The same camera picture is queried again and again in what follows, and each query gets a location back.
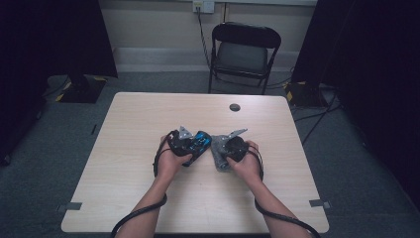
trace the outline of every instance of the chair seat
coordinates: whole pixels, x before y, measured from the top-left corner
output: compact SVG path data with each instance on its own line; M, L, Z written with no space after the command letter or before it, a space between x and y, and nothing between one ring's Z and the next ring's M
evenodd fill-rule
M266 63L266 48L224 42L220 44L214 66L216 70L241 71L262 76L267 71Z

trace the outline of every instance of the wrist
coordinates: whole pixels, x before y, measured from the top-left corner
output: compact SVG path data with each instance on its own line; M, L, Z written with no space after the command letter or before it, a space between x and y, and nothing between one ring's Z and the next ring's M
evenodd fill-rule
M244 178L244 181L252 192L254 192L257 188L265 186L261 178L258 176L251 177L251 178Z
M170 186L172 183L173 178L168 176L157 176L154 180L154 185L163 187L165 190Z

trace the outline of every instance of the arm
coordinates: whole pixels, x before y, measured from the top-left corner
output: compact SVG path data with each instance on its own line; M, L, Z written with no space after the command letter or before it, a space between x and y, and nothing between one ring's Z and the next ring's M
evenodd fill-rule
M248 141L251 145L250 151L257 152L258 145L252 141ZM260 167L258 161L253 155L247 153L240 162L228 158L229 165L235 173L244 180L250 191L253 193L259 205L267 210L277 214L282 214L296 218L296 216L266 187L260 178ZM269 233L273 238L310 238L310 234L306 229L288 223L282 220L274 219L268 216L263 217L268 227Z
M169 145L165 143L161 150L164 151L168 148ZM190 158L191 155L178 157L171 150L164 151L160 155L157 177L146 194L134 207L133 211L160 202L181 165L187 162ZM116 237L154 237L158 223L159 211L160 209L158 208L127 221L120 228Z

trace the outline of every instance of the wooden table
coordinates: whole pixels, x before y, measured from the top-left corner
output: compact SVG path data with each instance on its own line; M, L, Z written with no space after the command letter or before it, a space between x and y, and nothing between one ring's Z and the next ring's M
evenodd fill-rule
M309 204L319 194L283 97L121 92L71 200L82 205L66 212L62 230L110 232L152 184L160 136L180 125L210 135L248 128L241 137L259 144L265 184L299 219L329 229L323 207ZM167 196L157 233L268 232L251 192L234 173L216 171L210 150L181 169Z

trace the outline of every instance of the black curtain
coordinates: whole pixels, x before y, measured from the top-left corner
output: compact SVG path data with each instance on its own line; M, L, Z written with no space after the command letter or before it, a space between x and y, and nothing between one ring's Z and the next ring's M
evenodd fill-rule
M72 71L117 77L97 0L0 1L0 160L48 78Z

